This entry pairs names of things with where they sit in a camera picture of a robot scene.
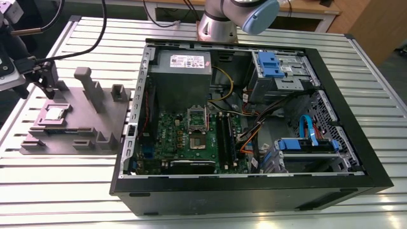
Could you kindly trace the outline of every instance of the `open computer tower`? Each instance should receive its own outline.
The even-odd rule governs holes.
[[[110,195],[135,215],[326,208],[392,186],[316,49],[146,40]]]

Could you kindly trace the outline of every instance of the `slotted aluminum surface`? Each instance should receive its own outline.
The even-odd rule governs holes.
[[[69,22],[50,54],[81,51],[94,43],[101,20]],[[57,61],[66,85],[78,85],[73,71],[90,67],[101,86],[134,87],[145,38],[196,39],[193,24],[158,28],[148,21],[109,20],[103,39],[90,54]],[[23,156],[19,143],[43,103],[33,89],[1,129],[0,227],[46,228],[405,228],[405,106],[357,44],[338,34],[268,30],[258,36],[238,31],[240,43],[316,48],[342,92],[394,187],[346,200],[321,211],[200,216],[135,217],[107,194],[114,156]]]

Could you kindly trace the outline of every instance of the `ram slot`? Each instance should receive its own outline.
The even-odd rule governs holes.
[[[228,130],[228,150],[226,150],[226,154],[228,154],[228,161],[230,163],[230,165],[233,165],[233,162],[236,160],[236,150],[234,150],[234,137],[233,137],[233,127],[230,124],[230,117],[229,114],[228,115],[222,115],[222,120],[224,123],[226,125],[226,130]]]
[[[233,158],[230,152],[230,137],[233,133],[230,132],[229,118],[217,113],[216,117],[216,137],[217,137],[217,157],[218,164],[222,169],[228,169],[232,166]]]

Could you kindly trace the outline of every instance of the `white label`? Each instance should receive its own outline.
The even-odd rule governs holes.
[[[248,94],[242,94],[242,102],[246,103],[246,101],[248,101]]]
[[[172,55],[170,68],[204,68],[204,56]]]
[[[290,68],[289,67],[285,67],[285,66],[281,66],[281,71],[286,71],[286,72],[290,72]]]
[[[269,148],[269,145],[264,143],[260,150],[266,150],[268,148]]]
[[[252,157],[252,165],[253,165],[253,167],[256,167],[256,168],[257,168],[258,162],[257,162],[257,160],[254,160],[254,158],[253,158],[253,157]]]

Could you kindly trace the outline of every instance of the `motherboard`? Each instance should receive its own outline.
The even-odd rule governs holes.
[[[246,158],[237,158],[233,141],[241,131],[240,118],[232,114],[205,114],[198,107],[185,113],[160,113],[156,143],[141,147],[137,173],[248,173]]]

